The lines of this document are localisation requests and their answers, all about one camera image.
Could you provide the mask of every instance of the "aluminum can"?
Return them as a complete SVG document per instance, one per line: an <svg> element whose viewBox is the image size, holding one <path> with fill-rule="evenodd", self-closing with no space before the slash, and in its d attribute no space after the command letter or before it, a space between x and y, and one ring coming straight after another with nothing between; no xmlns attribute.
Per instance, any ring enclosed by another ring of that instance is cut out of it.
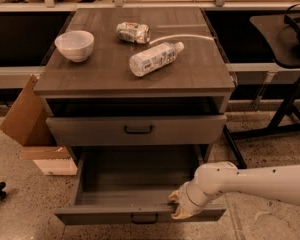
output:
<svg viewBox="0 0 300 240"><path fill-rule="evenodd" d="M117 36L126 42L146 44L150 41L150 28L145 24L122 22L117 26Z"/></svg>

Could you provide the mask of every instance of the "drawer handle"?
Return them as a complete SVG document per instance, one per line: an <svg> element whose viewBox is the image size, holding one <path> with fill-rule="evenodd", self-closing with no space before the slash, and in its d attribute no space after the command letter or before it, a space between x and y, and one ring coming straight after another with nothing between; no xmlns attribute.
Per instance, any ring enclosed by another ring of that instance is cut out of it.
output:
<svg viewBox="0 0 300 240"><path fill-rule="evenodd" d="M151 221L137 221L133 214L131 214L131 222L133 224L142 225L142 224L156 224L158 222L158 214L156 213L154 219Z"/></svg>
<svg viewBox="0 0 300 240"><path fill-rule="evenodd" d="M150 134L153 131L153 125L149 126L124 126L126 134Z"/></svg>

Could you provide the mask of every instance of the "ceramic bowl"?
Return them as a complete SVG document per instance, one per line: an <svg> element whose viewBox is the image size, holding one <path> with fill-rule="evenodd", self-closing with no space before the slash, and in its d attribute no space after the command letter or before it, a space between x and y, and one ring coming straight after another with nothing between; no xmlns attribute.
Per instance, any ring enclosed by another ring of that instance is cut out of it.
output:
<svg viewBox="0 0 300 240"><path fill-rule="evenodd" d="M87 31L74 30L58 36L54 43L64 57L74 62L82 62L92 53L94 37Z"/></svg>

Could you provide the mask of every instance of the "cardboard box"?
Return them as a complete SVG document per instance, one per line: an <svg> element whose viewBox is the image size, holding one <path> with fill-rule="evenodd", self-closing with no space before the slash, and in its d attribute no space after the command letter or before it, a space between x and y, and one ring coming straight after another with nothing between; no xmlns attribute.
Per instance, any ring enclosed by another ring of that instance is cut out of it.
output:
<svg viewBox="0 0 300 240"><path fill-rule="evenodd" d="M46 125L48 115L33 92L37 82L35 76L30 77L0 125L0 130L22 145L20 159L35 161L44 174L48 172L46 175L75 175L76 165L68 150L56 145ZM55 169L56 173L53 173L53 170L47 171L47 168L62 169Z"/></svg>
<svg viewBox="0 0 300 240"><path fill-rule="evenodd" d="M76 175L77 166L69 157L67 159L33 160L45 175Z"/></svg>

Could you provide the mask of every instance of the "black table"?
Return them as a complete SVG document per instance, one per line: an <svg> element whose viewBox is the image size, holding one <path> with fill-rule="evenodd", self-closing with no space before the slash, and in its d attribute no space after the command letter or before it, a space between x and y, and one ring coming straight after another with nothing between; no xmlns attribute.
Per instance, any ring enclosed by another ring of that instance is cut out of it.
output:
<svg viewBox="0 0 300 240"><path fill-rule="evenodd" d="M274 53L275 63L287 69L300 68L300 44L296 38L295 31L284 23L284 14L254 16L251 17L250 21L269 43ZM224 128L224 134L239 162L240 168L246 168L247 166L234 140L300 131L300 123L279 126L283 117L291 113L300 120L300 111L294 105L294 101L299 94L300 75L267 127L232 133L229 132L227 127Z"/></svg>

